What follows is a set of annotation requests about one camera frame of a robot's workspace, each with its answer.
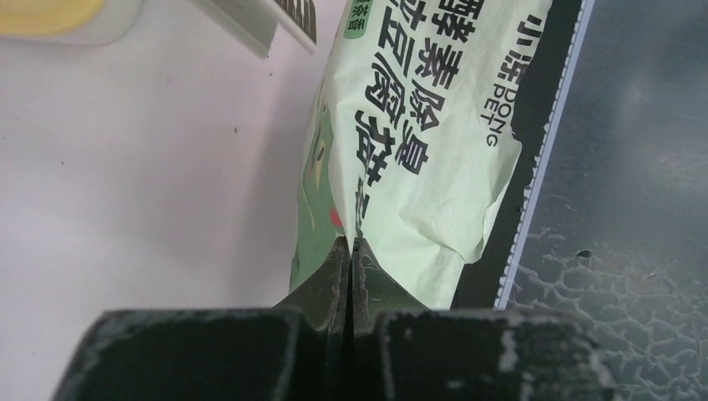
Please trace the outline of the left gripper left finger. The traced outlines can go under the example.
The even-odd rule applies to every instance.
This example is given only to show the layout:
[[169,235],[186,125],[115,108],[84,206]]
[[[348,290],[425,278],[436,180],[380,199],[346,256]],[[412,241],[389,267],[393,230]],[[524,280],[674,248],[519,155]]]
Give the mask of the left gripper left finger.
[[270,308],[108,311],[83,335],[56,400],[342,400],[346,240]]

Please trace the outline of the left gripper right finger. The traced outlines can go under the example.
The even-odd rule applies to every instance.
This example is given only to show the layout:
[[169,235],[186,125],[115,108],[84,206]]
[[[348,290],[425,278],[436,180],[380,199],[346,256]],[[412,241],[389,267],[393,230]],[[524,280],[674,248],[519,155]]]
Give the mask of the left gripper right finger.
[[614,400],[601,346],[549,309],[431,310],[380,266],[351,258],[355,400]]

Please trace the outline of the green cat litter bag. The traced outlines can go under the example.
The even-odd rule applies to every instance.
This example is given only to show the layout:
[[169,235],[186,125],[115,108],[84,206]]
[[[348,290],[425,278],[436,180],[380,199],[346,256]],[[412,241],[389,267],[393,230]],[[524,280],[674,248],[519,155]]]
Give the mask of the green cat litter bag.
[[313,104],[291,288],[361,237],[419,302],[450,307],[522,145],[511,126],[549,1],[350,1]]

